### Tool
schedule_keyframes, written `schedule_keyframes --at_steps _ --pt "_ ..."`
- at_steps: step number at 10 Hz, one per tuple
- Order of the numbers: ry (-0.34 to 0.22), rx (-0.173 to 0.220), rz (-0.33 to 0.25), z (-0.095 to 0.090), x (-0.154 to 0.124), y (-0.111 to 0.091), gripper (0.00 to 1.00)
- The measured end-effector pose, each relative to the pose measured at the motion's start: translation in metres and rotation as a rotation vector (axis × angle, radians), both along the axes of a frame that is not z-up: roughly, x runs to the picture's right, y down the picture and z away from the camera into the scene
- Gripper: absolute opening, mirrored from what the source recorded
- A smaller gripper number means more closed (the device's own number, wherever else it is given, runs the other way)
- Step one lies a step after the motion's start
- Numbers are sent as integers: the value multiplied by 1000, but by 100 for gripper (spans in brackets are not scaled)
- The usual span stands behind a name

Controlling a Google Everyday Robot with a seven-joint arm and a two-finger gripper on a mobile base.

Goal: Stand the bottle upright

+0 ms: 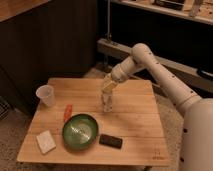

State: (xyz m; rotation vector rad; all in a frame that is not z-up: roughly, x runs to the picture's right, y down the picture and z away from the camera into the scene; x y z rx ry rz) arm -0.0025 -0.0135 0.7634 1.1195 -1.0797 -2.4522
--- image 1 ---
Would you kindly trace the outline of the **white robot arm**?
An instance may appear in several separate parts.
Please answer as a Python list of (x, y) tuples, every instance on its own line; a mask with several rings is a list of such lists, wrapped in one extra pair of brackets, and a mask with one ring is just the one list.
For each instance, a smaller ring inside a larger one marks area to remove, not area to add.
[(108, 73), (101, 86), (103, 111), (112, 110), (113, 89), (144, 67), (183, 116), (179, 171), (213, 171), (213, 98), (202, 98), (155, 58), (143, 43)]

